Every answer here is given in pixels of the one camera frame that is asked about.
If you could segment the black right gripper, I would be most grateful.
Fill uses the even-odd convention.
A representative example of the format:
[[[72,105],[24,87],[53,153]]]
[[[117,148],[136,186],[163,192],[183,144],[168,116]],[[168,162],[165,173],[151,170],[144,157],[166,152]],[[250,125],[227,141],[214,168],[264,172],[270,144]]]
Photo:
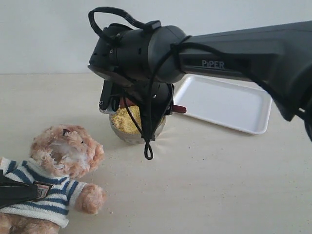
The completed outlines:
[[[139,107],[142,138],[154,140],[162,118],[172,112],[175,62],[167,54],[175,42],[174,26],[157,21],[134,30],[114,23],[100,35],[88,68],[118,85],[120,98]]]

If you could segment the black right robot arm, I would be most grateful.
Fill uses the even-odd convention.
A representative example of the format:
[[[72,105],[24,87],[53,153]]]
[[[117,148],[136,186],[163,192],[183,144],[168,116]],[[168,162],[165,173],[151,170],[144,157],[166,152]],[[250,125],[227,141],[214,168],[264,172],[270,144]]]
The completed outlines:
[[[300,117],[312,134],[312,23],[266,26],[201,36],[159,21],[113,23],[100,29],[89,69],[104,78],[100,110],[116,110],[120,100],[139,106],[146,141],[155,138],[163,116],[171,114],[174,84],[185,74],[252,81],[276,103],[282,117]]]

